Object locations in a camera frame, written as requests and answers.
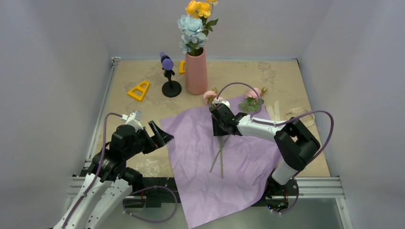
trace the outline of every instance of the purple tissue paper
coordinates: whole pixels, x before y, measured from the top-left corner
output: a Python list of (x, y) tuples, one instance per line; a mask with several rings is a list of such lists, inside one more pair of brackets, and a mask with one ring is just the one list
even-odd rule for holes
[[(234, 114), (245, 99), (230, 99)], [(267, 111), (255, 115), (270, 119)], [(251, 136), (229, 137), (223, 148), (224, 178), (220, 157), (211, 165), (219, 150), (219, 137), (213, 136), (209, 106), (186, 110), (162, 119), (161, 128), (174, 135), (168, 145), (169, 159), (179, 191), (188, 227), (241, 211), (263, 195), (266, 179), (281, 159), (277, 145)]]

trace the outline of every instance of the beige marble table surface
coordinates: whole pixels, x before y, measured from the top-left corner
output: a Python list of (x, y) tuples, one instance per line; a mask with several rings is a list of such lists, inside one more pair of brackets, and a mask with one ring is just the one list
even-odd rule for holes
[[(253, 87), (268, 88), (263, 99), (265, 105), (273, 105), (279, 101), (281, 119), (285, 113), (296, 107), (311, 110), (301, 73), (296, 61), (208, 61), (208, 89), (216, 87), (220, 90), (231, 82), (244, 82)], [(130, 114), (135, 110), (142, 112), (141, 123), (146, 126), (150, 135), (152, 131), (148, 121), (154, 120), (160, 126), (160, 119), (177, 115), (189, 108), (204, 105), (202, 95), (192, 95), (186, 91), (185, 75), (179, 74), (179, 62), (174, 63), (176, 75), (172, 78), (178, 81), (183, 90), (175, 98), (167, 98), (162, 92), (162, 85), (167, 81), (163, 77), (159, 61), (121, 61), (111, 85), (110, 96), (107, 99), (106, 113), (116, 112)], [(144, 80), (150, 82), (149, 89), (142, 102), (127, 95), (127, 92)], [(228, 87), (221, 97), (233, 98), (245, 94), (249, 89), (242, 85)], [(111, 116), (107, 123), (107, 140), (111, 138), (116, 127), (123, 124), (123, 120)], [(319, 140), (315, 125), (309, 130)], [(101, 149), (102, 138), (99, 137), (97, 151)], [(150, 154), (138, 154), (127, 162), (143, 174), (144, 177), (172, 177), (168, 151), (166, 147)], [(300, 177), (328, 177), (330, 176), (325, 156), (322, 153), (309, 164)]]

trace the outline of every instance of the gray wall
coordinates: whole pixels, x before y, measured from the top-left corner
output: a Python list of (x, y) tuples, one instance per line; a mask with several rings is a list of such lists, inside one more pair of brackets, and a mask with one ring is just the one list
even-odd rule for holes
[[(335, 0), (305, 51), (313, 109), (335, 117), (326, 150), (357, 229), (405, 224), (405, 1)], [(323, 139), (327, 118), (317, 116)]]
[(49, 228), (83, 166), (110, 59), (79, 0), (0, 9), (0, 228)]
[[(184, 58), (177, 19), (190, 0), (85, 0), (111, 55)], [(333, 0), (220, 0), (206, 43), (209, 58), (301, 56)]]

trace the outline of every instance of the pink vase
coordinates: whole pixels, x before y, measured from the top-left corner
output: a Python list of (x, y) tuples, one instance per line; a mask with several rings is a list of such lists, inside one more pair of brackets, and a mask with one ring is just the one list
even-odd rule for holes
[(204, 49), (202, 52), (199, 56), (191, 56), (186, 53), (186, 89), (191, 94), (202, 94), (207, 91), (207, 59)]

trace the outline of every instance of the pink rose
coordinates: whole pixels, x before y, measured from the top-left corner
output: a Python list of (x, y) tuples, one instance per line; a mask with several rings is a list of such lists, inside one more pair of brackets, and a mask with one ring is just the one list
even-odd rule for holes
[(216, 93), (215, 91), (207, 91), (206, 93), (204, 93), (203, 98), (206, 104), (208, 104), (208, 99), (213, 96), (216, 97)]
[[(262, 94), (262, 91), (260, 90), (260, 89), (258, 89), (257, 87), (254, 87), (253, 88), (260, 96), (262, 96), (263, 94)], [(251, 91), (249, 91), (247, 94), (246, 94), (246, 97), (245, 98), (254, 98), (255, 100), (257, 100), (257, 95), (256, 95), (256, 93), (253, 91), (253, 90), (251, 90)]]
[[(220, 101), (220, 100), (225, 100), (225, 99), (222, 98), (222, 97), (219, 97), (218, 100)], [(214, 100), (213, 100), (213, 104), (214, 104)], [(215, 104), (214, 104), (214, 105), (215, 105)]]

